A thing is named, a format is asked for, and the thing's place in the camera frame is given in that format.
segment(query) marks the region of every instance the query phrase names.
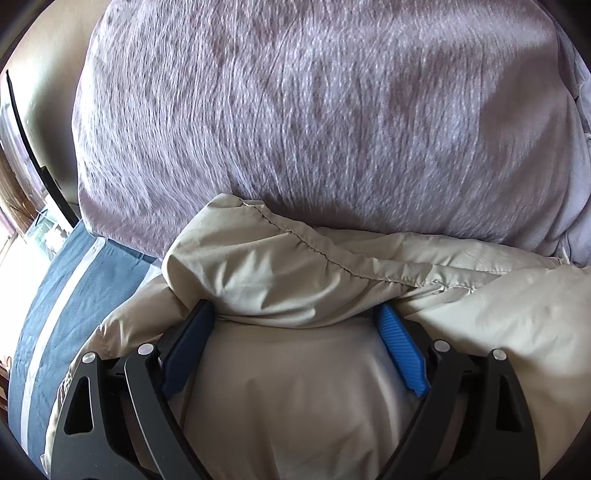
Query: beige blanket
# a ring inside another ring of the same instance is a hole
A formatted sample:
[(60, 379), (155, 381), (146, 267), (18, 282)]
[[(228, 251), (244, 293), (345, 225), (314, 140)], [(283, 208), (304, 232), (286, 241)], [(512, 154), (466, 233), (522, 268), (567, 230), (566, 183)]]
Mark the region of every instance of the beige blanket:
[(371, 319), (392, 300), (468, 353), (503, 348), (519, 376), (546, 473), (591, 409), (591, 270), (514, 248), (413, 233), (312, 229), (231, 195), (211, 201), (158, 277), (116, 309), (82, 354), (125, 355), (198, 299), (217, 322), (183, 429), (216, 479), (371, 479), (413, 403)]

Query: lavender sheet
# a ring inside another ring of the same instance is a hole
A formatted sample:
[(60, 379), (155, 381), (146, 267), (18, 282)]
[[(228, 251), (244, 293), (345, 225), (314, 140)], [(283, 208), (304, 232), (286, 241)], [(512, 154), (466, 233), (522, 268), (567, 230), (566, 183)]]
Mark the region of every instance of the lavender sheet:
[(73, 112), (83, 219), (162, 257), (226, 192), (588, 263), (589, 150), (558, 57), (533, 0), (113, 0)]

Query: beige headboard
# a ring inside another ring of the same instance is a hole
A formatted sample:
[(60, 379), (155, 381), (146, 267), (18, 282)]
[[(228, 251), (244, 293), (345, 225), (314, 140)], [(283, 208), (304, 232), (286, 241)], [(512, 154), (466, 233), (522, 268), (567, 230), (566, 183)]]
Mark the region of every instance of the beige headboard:
[(6, 66), (33, 152), (74, 204), (74, 97), (90, 35), (109, 2), (55, 0), (35, 20)]

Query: silver screw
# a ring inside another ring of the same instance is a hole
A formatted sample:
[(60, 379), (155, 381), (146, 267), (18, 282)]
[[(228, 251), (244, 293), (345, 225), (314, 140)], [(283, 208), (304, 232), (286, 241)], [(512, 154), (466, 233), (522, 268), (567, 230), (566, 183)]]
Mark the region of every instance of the silver screw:
[(435, 347), (435, 350), (441, 353), (448, 352), (450, 349), (449, 343), (447, 343), (445, 340), (435, 340), (433, 346)]
[(499, 360), (499, 361), (503, 361), (503, 360), (507, 360), (507, 354), (501, 350), (500, 348), (497, 348), (496, 350), (492, 351), (492, 356), (495, 357), (495, 359)]
[(140, 345), (138, 348), (138, 353), (140, 355), (149, 355), (154, 351), (154, 345), (152, 345), (151, 343), (145, 343), (143, 345)]
[(82, 357), (82, 363), (83, 364), (91, 364), (92, 362), (94, 362), (96, 359), (96, 353), (94, 352), (88, 352), (85, 353), (84, 356)]

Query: white stripe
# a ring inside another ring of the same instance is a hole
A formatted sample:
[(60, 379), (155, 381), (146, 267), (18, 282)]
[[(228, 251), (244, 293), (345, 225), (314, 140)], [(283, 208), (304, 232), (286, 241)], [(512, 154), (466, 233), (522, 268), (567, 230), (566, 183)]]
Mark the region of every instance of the white stripe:
[(31, 363), (29, 364), (29, 370), (27, 371), (27, 379), (25, 380), (25, 388), (22, 397), (22, 410), (21, 410), (21, 446), (22, 449), (25, 450), (25, 453), (28, 454), (28, 432), (29, 432), (29, 411), (31, 409), (31, 396), (33, 394), (33, 387), (35, 386), (35, 379), (37, 378), (37, 372), (39, 371), (39, 366), (41, 364), (41, 359), (43, 358), (43, 353), (45, 352), (45, 348), (47, 347), (47, 342), (49, 342), (49, 338), (53, 329), (56, 327), (56, 323), (60, 318), (60, 315), (67, 305), (74, 289), (78, 285), (80, 279), (84, 276), (88, 267), (92, 264), (95, 260), (96, 256), (99, 254), (101, 249), (105, 246), (106, 239), (105, 238), (97, 238), (95, 243), (90, 247), (88, 252), (84, 255), (80, 263), (74, 269), (72, 276), (66, 282), (64, 289), (61, 291), (60, 295), (58, 296), (56, 303), (54, 304), (51, 312), (47, 316), (47, 320), (43, 329), (41, 330), (41, 334), (37, 339), (37, 343), (35, 344), (35, 350), (33, 351), (33, 356), (31, 357)]
[(162, 273), (161, 268), (162, 268), (162, 260), (157, 258), (154, 263), (150, 264), (150, 267), (148, 268), (148, 271), (146, 272), (144, 279), (139, 284), (138, 290), (141, 287), (143, 287), (144, 285), (146, 285), (146, 283), (148, 283), (150, 280), (153, 280), (154, 278), (158, 277), (158, 275), (160, 275)]

